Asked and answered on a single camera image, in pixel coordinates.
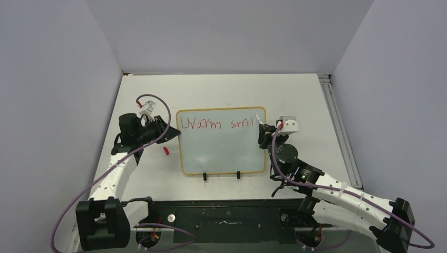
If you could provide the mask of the white red marker pen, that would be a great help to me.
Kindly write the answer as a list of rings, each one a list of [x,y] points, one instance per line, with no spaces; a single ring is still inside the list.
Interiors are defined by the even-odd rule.
[[[255,117],[258,120],[259,124],[264,125],[263,121],[261,120],[258,114],[255,114]]]

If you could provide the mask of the yellow-framed whiteboard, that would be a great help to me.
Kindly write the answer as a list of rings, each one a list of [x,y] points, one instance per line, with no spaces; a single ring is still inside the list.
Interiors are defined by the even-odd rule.
[[[182,172],[189,176],[263,172],[267,158],[258,145],[255,114],[266,121],[262,106],[178,111]]]

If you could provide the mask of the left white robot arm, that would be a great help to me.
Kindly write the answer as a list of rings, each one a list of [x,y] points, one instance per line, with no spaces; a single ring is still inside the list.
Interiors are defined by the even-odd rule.
[[[99,182],[87,201],[80,201],[75,209],[80,245],[84,251],[124,248],[130,240],[131,228],[138,222],[151,227],[157,212],[147,205],[126,208],[121,201],[130,175],[138,166],[143,146],[162,144],[178,137],[181,132],[167,124],[161,116],[119,116],[120,133],[111,150],[110,172]]]

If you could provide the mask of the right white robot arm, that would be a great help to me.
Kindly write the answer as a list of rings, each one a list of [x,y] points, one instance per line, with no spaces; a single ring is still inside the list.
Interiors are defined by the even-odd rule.
[[[305,195],[298,211],[302,224],[344,227],[371,237],[388,252],[408,251],[415,225],[408,201],[355,189],[299,159],[295,146],[287,143],[297,132],[295,121],[259,124],[258,129],[258,145],[268,152],[273,170],[270,178]]]

